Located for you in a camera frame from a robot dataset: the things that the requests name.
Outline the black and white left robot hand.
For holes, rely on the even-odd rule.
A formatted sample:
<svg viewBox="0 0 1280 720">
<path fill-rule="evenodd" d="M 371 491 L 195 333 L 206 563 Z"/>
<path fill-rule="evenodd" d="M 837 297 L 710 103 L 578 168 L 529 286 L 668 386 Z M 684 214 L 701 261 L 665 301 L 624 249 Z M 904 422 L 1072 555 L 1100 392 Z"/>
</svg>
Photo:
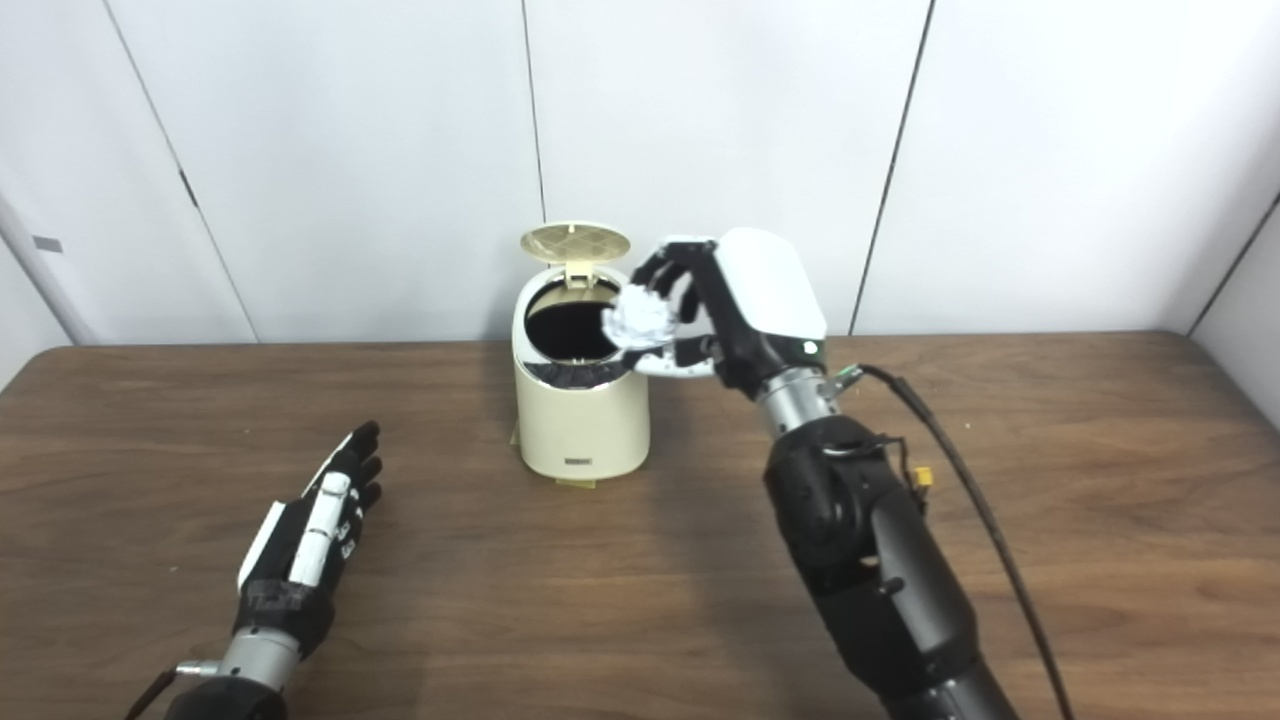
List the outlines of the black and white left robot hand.
<svg viewBox="0 0 1280 720">
<path fill-rule="evenodd" d="M 268 510 L 237 577 L 234 632 L 282 632 L 302 659 L 326 639 L 337 587 L 381 497 L 380 433 L 376 421 L 352 429 L 297 498 Z"/>
</svg>

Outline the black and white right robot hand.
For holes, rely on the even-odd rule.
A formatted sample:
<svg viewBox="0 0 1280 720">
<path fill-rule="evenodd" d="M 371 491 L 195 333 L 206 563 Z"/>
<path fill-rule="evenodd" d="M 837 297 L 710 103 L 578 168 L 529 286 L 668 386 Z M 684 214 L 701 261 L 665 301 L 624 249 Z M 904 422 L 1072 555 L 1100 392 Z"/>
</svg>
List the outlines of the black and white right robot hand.
<svg viewBox="0 0 1280 720">
<path fill-rule="evenodd" d="M 826 366 L 828 324 L 796 249 L 745 227 L 660 240 L 602 329 L 635 372 L 714 375 L 748 398 L 787 370 Z"/>
</svg>

